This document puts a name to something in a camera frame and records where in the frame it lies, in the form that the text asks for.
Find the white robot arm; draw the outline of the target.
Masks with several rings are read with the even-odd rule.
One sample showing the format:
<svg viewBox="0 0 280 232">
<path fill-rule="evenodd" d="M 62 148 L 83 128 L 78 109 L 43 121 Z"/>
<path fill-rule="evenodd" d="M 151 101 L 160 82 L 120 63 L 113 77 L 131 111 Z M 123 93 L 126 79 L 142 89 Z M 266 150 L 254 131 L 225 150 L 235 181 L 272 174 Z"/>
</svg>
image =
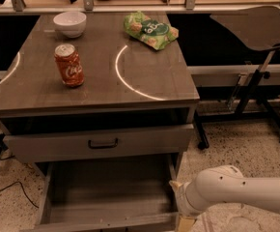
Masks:
<svg viewBox="0 0 280 232">
<path fill-rule="evenodd" d="M 242 203 L 280 215 L 280 177 L 247 178 L 232 165 L 205 169 L 191 182 L 170 181 L 178 216 L 175 232 L 189 232 L 197 216 L 221 203 Z"/>
</svg>

